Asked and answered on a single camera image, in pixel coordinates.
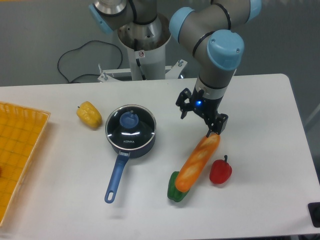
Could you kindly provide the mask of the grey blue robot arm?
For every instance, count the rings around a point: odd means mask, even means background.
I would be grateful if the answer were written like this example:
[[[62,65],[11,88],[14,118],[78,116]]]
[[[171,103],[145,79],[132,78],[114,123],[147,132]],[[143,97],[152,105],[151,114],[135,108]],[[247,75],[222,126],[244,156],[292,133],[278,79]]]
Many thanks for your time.
[[[155,0],[96,0],[89,10],[100,29],[117,32],[126,47],[133,80],[161,80],[166,75],[165,47],[176,40],[200,64],[193,90],[184,89],[176,105],[185,117],[200,116],[209,133],[221,134],[228,116],[218,112],[244,52],[244,41],[233,30],[257,17],[259,0],[212,0],[201,11],[178,9],[170,19]]]

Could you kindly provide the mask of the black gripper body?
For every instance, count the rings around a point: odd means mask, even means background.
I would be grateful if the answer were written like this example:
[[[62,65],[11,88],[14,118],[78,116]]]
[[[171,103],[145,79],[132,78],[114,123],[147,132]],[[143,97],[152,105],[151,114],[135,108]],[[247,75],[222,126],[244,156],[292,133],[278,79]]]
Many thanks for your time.
[[[218,107],[221,101],[222,98],[207,99],[194,93],[190,99],[191,110],[201,117],[206,125],[213,127],[216,123],[216,118],[219,115]]]

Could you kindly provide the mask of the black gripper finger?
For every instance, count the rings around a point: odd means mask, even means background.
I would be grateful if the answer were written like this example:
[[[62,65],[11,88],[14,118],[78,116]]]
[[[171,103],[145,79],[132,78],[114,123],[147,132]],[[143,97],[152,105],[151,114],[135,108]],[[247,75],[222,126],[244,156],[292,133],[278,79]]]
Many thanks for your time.
[[[208,126],[208,132],[206,137],[208,138],[211,134],[220,135],[226,128],[229,116],[224,113],[216,113],[214,116],[205,119],[205,123]]]
[[[181,112],[181,119],[184,119],[188,112],[193,111],[194,107],[192,103],[190,102],[192,98],[192,93],[188,88],[185,88],[182,90],[175,102],[175,105],[179,107],[179,110]]]

